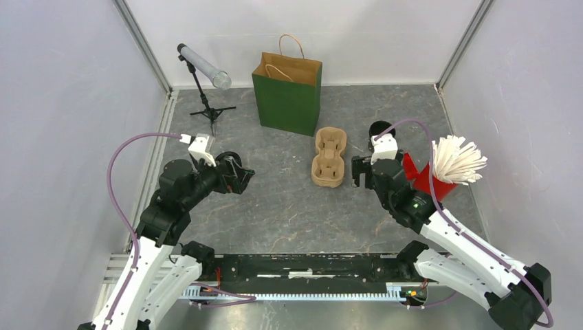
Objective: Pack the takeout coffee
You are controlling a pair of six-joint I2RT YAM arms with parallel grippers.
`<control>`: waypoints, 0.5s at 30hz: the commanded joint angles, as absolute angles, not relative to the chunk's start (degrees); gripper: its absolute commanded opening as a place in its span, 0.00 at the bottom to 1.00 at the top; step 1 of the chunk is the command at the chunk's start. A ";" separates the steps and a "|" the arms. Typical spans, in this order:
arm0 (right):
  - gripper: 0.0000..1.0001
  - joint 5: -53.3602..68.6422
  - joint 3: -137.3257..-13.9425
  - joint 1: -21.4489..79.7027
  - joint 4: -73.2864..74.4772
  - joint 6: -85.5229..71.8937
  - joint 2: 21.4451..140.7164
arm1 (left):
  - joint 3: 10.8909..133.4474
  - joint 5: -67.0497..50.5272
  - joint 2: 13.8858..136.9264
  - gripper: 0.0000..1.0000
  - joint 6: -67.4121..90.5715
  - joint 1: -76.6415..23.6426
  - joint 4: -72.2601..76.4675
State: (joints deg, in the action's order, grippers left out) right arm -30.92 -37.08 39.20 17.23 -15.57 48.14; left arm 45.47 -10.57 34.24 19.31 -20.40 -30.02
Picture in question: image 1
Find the black paper coffee cup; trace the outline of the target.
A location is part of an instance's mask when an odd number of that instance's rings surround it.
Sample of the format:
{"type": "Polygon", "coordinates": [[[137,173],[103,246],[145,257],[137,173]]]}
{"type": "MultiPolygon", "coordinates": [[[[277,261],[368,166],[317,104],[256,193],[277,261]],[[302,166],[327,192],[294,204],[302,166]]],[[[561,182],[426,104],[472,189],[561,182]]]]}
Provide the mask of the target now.
{"type": "Polygon", "coordinates": [[[392,127],[392,124],[390,122],[384,120],[374,121],[368,128],[368,141],[371,142],[373,136],[381,134],[383,131],[387,130],[390,127],[392,127]]]}

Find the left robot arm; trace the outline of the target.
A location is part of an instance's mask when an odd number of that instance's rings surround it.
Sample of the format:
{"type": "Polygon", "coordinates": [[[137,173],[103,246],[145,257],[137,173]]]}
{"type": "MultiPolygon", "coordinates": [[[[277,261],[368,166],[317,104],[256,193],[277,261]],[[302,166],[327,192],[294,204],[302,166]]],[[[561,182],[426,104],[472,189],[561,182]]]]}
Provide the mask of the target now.
{"type": "Polygon", "coordinates": [[[219,154],[213,166],[202,159],[167,163],[140,216],[138,248],[100,313],[79,329],[156,329],[191,283],[208,280],[216,271],[214,250],[191,241],[162,281],[153,283],[190,224],[190,211],[211,193],[242,194],[253,175],[232,151],[219,154]]]}

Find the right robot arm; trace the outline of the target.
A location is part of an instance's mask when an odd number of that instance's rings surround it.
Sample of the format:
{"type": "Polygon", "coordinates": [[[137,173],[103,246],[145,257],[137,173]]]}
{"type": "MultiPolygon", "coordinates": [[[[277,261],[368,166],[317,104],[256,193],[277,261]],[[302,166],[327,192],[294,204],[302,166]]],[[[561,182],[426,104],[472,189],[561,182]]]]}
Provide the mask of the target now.
{"type": "Polygon", "coordinates": [[[451,258],[419,241],[399,254],[398,274],[437,281],[482,306],[501,329],[531,329],[551,303],[551,274],[539,263],[525,265],[465,227],[432,196],[412,187],[398,159],[354,156],[355,186],[374,190],[399,225],[436,243],[451,258]]]}

